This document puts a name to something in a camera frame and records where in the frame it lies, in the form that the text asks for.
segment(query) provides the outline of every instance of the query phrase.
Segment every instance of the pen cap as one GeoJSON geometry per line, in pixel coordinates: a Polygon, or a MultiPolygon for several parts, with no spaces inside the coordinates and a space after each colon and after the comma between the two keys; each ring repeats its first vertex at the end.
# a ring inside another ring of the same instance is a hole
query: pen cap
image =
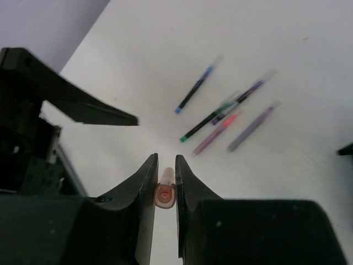
{"type": "Polygon", "coordinates": [[[175,203],[175,177],[170,167],[164,170],[154,191],[154,203],[162,209],[169,209],[175,203]]]}
{"type": "Polygon", "coordinates": [[[236,98],[239,98],[240,96],[240,91],[234,91],[232,94],[229,95],[229,97],[227,97],[225,100],[222,101],[222,103],[220,104],[220,107],[223,106],[225,103],[230,102],[236,98]]]}

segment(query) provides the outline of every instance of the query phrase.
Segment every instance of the screw hole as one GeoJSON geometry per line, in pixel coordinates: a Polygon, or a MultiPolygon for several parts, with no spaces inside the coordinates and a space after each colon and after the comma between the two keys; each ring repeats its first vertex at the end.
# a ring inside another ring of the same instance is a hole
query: screw hole
{"type": "Polygon", "coordinates": [[[13,154],[16,154],[16,153],[18,153],[18,151],[20,151],[20,147],[19,147],[18,145],[15,145],[15,146],[13,147],[12,153],[13,153],[13,154]]]}
{"type": "Polygon", "coordinates": [[[112,199],[113,198],[109,196],[99,196],[94,201],[96,203],[106,203],[106,202],[110,202],[112,199]]]}
{"type": "Polygon", "coordinates": [[[24,65],[27,67],[31,67],[32,66],[32,60],[27,58],[24,60],[24,65]]]}

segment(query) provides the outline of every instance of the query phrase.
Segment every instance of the pen tip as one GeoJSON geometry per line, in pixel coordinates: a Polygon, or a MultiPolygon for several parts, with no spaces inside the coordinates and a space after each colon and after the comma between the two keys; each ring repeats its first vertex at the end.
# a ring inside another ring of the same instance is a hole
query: pen tip
{"type": "Polygon", "coordinates": [[[182,138],[180,138],[180,142],[185,142],[188,138],[186,138],[185,136],[183,136],[182,138]]]}

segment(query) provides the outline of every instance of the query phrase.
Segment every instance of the pen refill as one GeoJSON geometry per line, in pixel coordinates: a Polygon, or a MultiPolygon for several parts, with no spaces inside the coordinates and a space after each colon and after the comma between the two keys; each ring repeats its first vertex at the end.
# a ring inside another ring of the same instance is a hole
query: pen refill
{"type": "Polygon", "coordinates": [[[154,191],[154,203],[162,209],[170,209],[175,203],[175,175],[171,167],[167,167],[154,191]]]}

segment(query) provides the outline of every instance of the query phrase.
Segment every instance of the white table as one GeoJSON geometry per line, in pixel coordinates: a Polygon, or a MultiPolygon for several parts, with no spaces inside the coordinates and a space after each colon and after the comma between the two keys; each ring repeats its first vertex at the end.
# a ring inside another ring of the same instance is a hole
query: white table
{"type": "MultiPolygon", "coordinates": [[[[186,157],[194,173],[225,198],[317,201],[353,262],[353,176],[335,151],[353,141],[353,2],[348,0],[111,1],[62,74],[104,102],[140,117],[139,127],[75,124],[62,144],[88,193],[106,192],[151,153],[160,171],[186,157]],[[180,115],[174,109],[222,53],[224,61],[180,115]],[[183,136],[238,89],[270,68],[279,74],[199,157],[210,125],[183,136]],[[274,99],[280,109],[236,152],[227,145],[274,99]]],[[[151,264],[177,259],[175,208],[156,210],[151,264]]]]}

